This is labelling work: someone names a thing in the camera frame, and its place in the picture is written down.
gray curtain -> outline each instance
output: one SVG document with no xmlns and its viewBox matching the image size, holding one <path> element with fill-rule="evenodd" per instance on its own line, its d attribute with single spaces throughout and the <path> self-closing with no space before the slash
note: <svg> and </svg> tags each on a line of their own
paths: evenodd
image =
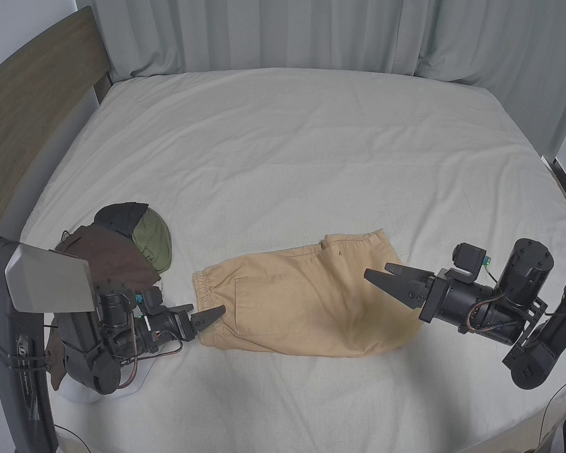
<svg viewBox="0 0 566 453">
<path fill-rule="evenodd" d="M 77 0 L 113 80 L 310 67 L 488 89 L 548 159 L 566 133 L 566 0 Z"/>
</svg>

white bed sheet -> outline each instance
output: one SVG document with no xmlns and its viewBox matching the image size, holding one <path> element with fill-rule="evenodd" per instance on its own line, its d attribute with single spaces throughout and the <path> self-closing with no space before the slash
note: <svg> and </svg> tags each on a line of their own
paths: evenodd
<svg viewBox="0 0 566 453">
<path fill-rule="evenodd" d="M 171 227 L 173 303 L 196 304 L 194 271 L 228 258 L 382 228 L 410 266 L 453 247 L 489 251 L 500 273 L 517 238 L 566 281 L 566 202 L 487 91 L 353 71 L 262 69 L 132 79 L 113 86 L 55 171 L 23 231 L 53 247 L 114 202 Z M 480 281 L 490 279 L 480 275 Z M 508 347 L 425 324 L 415 341 L 362 359 L 222 351 L 194 341 L 158 359 L 142 389 L 92 405 L 51 394 L 55 420 L 106 452 L 451 452 L 540 410 L 566 381 L 518 389 Z"/>
</svg>

bed frame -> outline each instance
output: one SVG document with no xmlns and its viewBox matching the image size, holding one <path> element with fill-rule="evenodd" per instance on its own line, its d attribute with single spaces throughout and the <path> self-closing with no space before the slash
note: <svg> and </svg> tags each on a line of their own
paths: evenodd
<svg viewBox="0 0 566 453">
<path fill-rule="evenodd" d="M 92 86 L 99 102 L 105 97 L 109 69 L 90 7 L 51 26 L 0 65 L 0 220 L 15 195 L 25 194 L 25 179 L 42 148 Z M 55 158 L 56 167 L 62 156 Z M 45 183 L 39 185 L 41 192 Z"/>
</svg>

tan shorts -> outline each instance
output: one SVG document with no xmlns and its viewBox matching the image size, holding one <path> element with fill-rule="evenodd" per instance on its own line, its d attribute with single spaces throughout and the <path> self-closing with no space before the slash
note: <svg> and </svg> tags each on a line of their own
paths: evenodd
<svg viewBox="0 0 566 453">
<path fill-rule="evenodd" d="M 412 310 L 363 278 L 400 263 L 383 231 L 327 235 L 317 245 L 243 255 L 193 275 L 198 310 L 226 306 L 204 345 L 299 356 L 358 357 L 408 343 Z"/>
</svg>

back pocket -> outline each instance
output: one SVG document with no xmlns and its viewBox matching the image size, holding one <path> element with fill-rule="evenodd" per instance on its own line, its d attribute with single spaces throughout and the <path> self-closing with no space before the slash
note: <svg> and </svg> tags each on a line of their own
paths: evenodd
<svg viewBox="0 0 566 453">
<path fill-rule="evenodd" d="M 245 277 L 235 281 L 237 336 L 300 332 L 307 323 L 306 283 L 297 276 Z"/>
</svg>

